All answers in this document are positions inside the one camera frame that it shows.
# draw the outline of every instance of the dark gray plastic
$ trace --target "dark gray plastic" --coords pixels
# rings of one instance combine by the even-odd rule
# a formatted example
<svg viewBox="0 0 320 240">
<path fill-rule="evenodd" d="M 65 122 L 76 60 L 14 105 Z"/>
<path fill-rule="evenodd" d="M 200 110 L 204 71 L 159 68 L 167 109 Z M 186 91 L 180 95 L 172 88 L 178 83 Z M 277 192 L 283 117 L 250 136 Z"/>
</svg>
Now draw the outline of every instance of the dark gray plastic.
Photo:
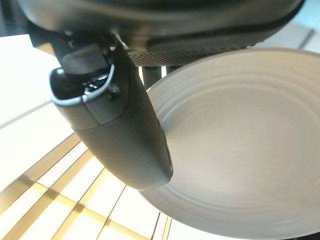
<svg viewBox="0 0 320 240">
<path fill-rule="evenodd" d="M 103 87 L 83 95 L 78 104 L 56 97 L 53 102 L 88 149 L 121 181 L 140 191 L 165 185 L 173 175 L 165 135 L 137 68 L 122 49 L 112 54 L 110 80 Z M 53 87 L 54 74 L 50 81 Z"/>
</svg>

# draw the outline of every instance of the ceramic plate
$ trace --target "ceramic plate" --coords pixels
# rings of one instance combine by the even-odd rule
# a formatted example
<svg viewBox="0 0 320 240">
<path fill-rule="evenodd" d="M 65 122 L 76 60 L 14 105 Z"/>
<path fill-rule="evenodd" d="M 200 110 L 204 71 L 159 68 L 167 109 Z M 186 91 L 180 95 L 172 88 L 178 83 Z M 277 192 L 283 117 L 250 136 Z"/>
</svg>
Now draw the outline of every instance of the ceramic plate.
<svg viewBox="0 0 320 240">
<path fill-rule="evenodd" d="M 148 91 L 174 173 L 141 194 L 186 225 L 243 239 L 320 232 L 320 57 L 220 54 Z"/>
</svg>

